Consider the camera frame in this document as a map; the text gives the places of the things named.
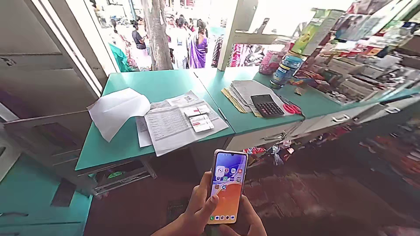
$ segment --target calculator keypad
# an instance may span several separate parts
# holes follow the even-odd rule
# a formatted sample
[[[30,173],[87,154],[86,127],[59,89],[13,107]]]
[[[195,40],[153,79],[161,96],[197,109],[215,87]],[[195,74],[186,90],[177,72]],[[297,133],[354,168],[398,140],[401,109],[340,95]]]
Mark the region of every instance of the calculator keypad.
[[[274,102],[263,102],[257,104],[260,112],[262,112],[264,117],[273,117],[283,115],[283,111],[274,103]]]

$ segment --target app icon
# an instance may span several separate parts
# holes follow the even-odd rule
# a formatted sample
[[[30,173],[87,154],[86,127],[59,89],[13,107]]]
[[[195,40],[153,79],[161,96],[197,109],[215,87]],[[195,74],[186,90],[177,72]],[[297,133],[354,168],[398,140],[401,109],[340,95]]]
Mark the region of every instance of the app icon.
[[[216,172],[214,173],[214,175],[216,177],[222,177],[223,175],[225,175],[225,173],[223,172],[223,170],[225,169],[224,166],[220,165],[216,167]]]

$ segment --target black shirt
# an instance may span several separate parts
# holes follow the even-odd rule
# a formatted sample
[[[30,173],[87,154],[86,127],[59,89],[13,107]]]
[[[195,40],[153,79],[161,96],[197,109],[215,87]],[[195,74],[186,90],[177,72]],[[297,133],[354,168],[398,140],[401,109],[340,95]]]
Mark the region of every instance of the black shirt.
[[[140,40],[142,40],[143,38],[140,36],[140,34],[134,30],[131,35],[133,36],[134,42],[136,43],[136,45],[146,45],[145,43],[140,43]]]

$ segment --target blue container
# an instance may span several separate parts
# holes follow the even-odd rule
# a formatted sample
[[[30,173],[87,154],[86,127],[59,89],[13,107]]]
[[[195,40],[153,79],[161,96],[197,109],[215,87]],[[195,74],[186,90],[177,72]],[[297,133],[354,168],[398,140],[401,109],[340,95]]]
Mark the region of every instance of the blue container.
[[[299,57],[286,55],[280,63],[277,71],[274,73],[273,78],[270,80],[273,89],[283,87],[287,81],[290,80],[296,70],[302,65],[303,60]]]

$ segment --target counter top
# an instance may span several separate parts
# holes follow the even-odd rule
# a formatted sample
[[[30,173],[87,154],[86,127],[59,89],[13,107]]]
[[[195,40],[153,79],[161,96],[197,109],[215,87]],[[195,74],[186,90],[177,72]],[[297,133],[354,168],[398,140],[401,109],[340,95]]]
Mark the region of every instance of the counter top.
[[[193,71],[203,83],[217,106],[222,110],[236,134],[244,134],[303,120],[303,117],[300,115],[288,115],[278,118],[258,118],[253,113],[240,113],[221,92],[223,88],[229,87],[233,80],[256,80],[269,87],[272,76],[260,74],[258,72],[258,66],[227,67],[225,71],[219,71],[216,68],[194,69]],[[304,88],[305,92],[302,96],[295,94],[294,91],[296,86],[289,84],[281,89],[274,90],[274,92],[299,106],[306,116],[306,119],[332,114],[375,102],[383,102],[385,100],[391,100],[418,92],[406,89],[386,99],[355,102],[342,106],[326,98],[320,91],[310,86],[305,86]]]
[[[163,101],[192,90],[221,115],[217,105],[192,70],[112,73],[106,83],[103,95],[126,88],[132,88],[140,94],[144,94],[150,102]],[[232,134],[234,131],[229,127],[200,141]],[[109,143],[102,138],[98,128],[92,122],[76,170],[154,152],[153,146],[139,147],[135,117],[129,118]]]

